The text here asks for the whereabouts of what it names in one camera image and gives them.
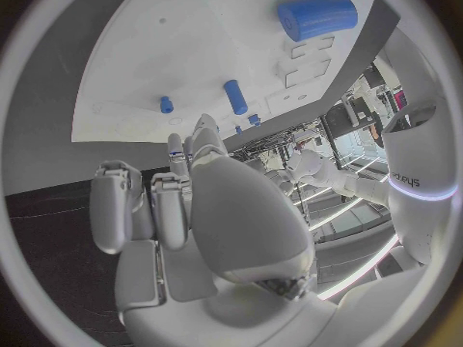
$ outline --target black floor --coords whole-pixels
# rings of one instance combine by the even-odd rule
[[[147,171],[149,181],[154,172]],[[106,346],[132,346],[114,300],[117,257],[93,243],[90,182],[6,197],[19,245],[52,300],[92,338]],[[2,279],[0,345],[51,346],[20,309]]]

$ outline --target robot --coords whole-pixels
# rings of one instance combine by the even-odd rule
[[[444,102],[396,113],[383,132],[390,166],[383,183],[337,170],[311,150],[266,177],[228,157],[207,114],[183,146],[178,135],[169,137],[171,172],[153,176],[151,206],[140,172],[102,163],[90,197],[93,239],[102,251],[120,253],[116,304],[135,344],[358,345],[392,316],[431,261],[431,237],[455,192],[455,159],[427,155],[418,170],[421,155],[413,151],[433,143],[451,153],[452,140],[436,132],[446,116]],[[408,129],[397,131],[404,119]],[[414,144],[411,133],[419,133]],[[433,164],[440,168],[430,173]],[[313,238],[285,195],[297,182],[389,207],[402,244],[391,255],[404,271],[353,289],[339,306],[318,298],[310,281]],[[391,301],[374,318],[349,317],[379,296]],[[356,332],[333,332],[340,325]]]

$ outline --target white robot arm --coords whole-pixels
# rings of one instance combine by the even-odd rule
[[[388,207],[389,184],[364,179],[344,170],[337,170],[328,158],[320,156],[313,150],[294,153],[289,159],[284,174],[293,184],[302,182],[314,187],[332,187],[334,191],[346,197],[357,195]]]

